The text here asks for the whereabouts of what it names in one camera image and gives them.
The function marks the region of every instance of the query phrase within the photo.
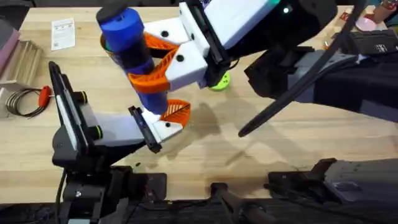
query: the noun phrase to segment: blue bottle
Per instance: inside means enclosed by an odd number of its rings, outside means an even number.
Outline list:
[[[115,2],[99,10],[96,19],[106,41],[106,50],[126,74],[147,75],[153,71],[154,62],[144,39],[144,24],[137,11],[128,8],[127,4]],[[155,114],[166,112],[166,92],[137,94],[149,111]]]

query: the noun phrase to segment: wooden block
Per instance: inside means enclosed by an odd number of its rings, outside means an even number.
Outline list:
[[[32,41],[19,41],[0,77],[0,87],[9,91],[29,88],[36,76],[42,52]]]
[[[10,97],[11,93],[5,88],[0,88],[0,118],[8,117],[8,110],[6,108],[6,101]]]

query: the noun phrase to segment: green ball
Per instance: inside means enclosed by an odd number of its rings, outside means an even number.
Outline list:
[[[223,91],[228,87],[229,82],[230,82],[229,72],[226,72],[221,81],[216,86],[209,87],[209,89],[213,91]]]

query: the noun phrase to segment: black cable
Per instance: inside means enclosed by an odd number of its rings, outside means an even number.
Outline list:
[[[254,117],[247,125],[245,125],[239,131],[239,137],[245,137],[259,126],[267,122],[274,115],[284,109],[289,103],[299,97],[308,87],[310,87],[315,81],[324,75],[319,71],[329,61],[329,59],[339,49],[340,45],[345,41],[347,35],[355,26],[355,22],[363,12],[366,6],[366,0],[357,0],[354,9],[349,16],[346,24],[342,31],[337,35],[335,41],[330,45],[330,48],[314,63],[310,70],[289,90],[283,93],[277,100],[272,102],[266,109],[261,111],[256,117]]]
[[[231,67],[229,67],[228,70],[234,69],[238,65],[239,60],[240,60],[240,58],[238,58],[237,61],[235,62],[235,64],[233,64]]]
[[[368,222],[368,223],[387,224],[386,222],[380,222],[380,221],[374,220],[372,218],[364,217],[362,215],[355,215],[355,214],[352,214],[352,213],[340,212],[340,211],[332,210],[332,209],[326,208],[326,207],[318,207],[318,206],[315,206],[315,205],[310,205],[310,204],[307,204],[307,203],[298,202],[298,201],[292,200],[290,198],[278,198],[278,199],[283,201],[283,202],[290,202],[290,203],[294,203],[296,205],[300,205],[300,206],[305,207],[305,208],[311,208],[311,209],[317,210],[319,212],[325,212],[325,213],[330,213],[330,214],[333,214],[333,215],[339,215],[339,216],[342,216],[342,217],[353,218],[353,219],[365,221],[365,222]]]
[[[288,192],[291,195],[298,196],[298,197],[300,197],[302,199],[313,200],[311,197],[307,196],[305,193],[301,193],[301,192],[298,192],[296,190],[287,189],[287,188],[281,187],[281,186],[276,185],[276,184],[266,184],[266,185],[268,186],[266,188],[269,189],[269,190],[280,189],[282,191]],[[330,213],[330,214],[339,215],[339,216],[343,216],[343,217],[354,218],[354,219],[358,219],[358,220],[362,220],[362,221],[366,221],[366,222],[371,222],[371,223],[386,224],[384,222],[379,222],[379,221],[374,220],[372,218],[364,217],[364,216],[361,216],[361,215],[355,215],[355,214],[352,214],[352,213],[340,212],[340,211],[332,210],[332,209],[326,208],[326,207],[318,207],[318,206],[315,206],[315,205],[310,205],[310,204],[307,204],[307,203],[299,202],[297,200],[291,199],[289,196],[284,197],[284,198],[276,198],[276,199],[279,199],[279,200],[281,200],[283,202],[294,203],[294,204],[300,205],[300,206],[305,207],[305,208],[311,208],[311,209],[314,209],[314,210],[318,210],[320,212],[327,212],[327,213]]]
[[[126,223],[125,223],[125,224],[128,224],[128,223],[129,223],[130,218],[134,215],[134,213],[135,213],[136,210],[137,210],[138,205],[139,205],[141,202],[142,202],[142,201],[136,203],[136,206],[134,207],[134,209],[132,210],[132,212],[130,213],[130,215],[127,217],[127,220],[126,220]]]
[[[55,217],[54,217],[54,219],[55,219],[55,224],[59,224],[59,223],[60,223],[60,216],[59,216],[59,213],[60,213],[61,193],[62,193],[62,187],[63,187],[63,183],[64,183],[64,181],[65,181],[66,176],[67,176],[67,172],[66,172],[66,170],[64,169],[64,170],[62,171],[62,176],[61,176],[61,180],[60,180],[60,185],[58,186],[57,196],[55,197],[55,209],[54,209],[54,212],[55,212]]]
[[[34,92],[36,94],[40,94],[41,89],[38,89],[38,88],[26,88],[26,89],[23,89],[21,91],[17,91],[15,93],[13,93],[6,101],[7,110],[10,113],[14,114],[14,115],[23,116],[23,117],[26,117],[26,118],[33,118],[34,116],[37,116],[37,115],[41,114],[41,112],[43,112],[46,109],[48,104],[45,105],[45,107],[38,107],[38,108],[36,108],[36,110],[34,110],[34,111],[30,112],[30,113],[26,113],[26,114],[22,114],[19,111],[19,103],[20,103],[21,99],[25,95],[27,95],[28,93],[32,93],[32,92]]]
[[[37,4],[36,4],[35,0],[30,0],[30,1],[32,3],[33,7],[37,7]]]
[[[167,207],[162,207],[162,208],[150,208],[147,207],[143,204],[139,204],[138,207],[150,211],[150,212],[167,212],[167,211],[174,211],[174,210],[182,210],[185,208],[190,208],[190,207],[204,207],[206,205],[208,205],[210,202],[210,199],[206,199],[206,200],[201,200],[201,201],[195,201],[195,202],[173,202],[173,204],[167,206]],[[180,206],[176,206],[179,203],[187,203],[186,205],[180,205]]]

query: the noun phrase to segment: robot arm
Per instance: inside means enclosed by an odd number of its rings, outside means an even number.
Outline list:
[[[276,45],[296,47],[317,35],[336,13],[334,1],[213,0],[205,9],[199,1],[181,2],[178,17],[144,24],[148,36],[176,51],[145,78],[129,78],[141,93],[175,91],[194,82],[200,88],[215,86],[232,60]],[[147,45],[158,47],[148,40]]]

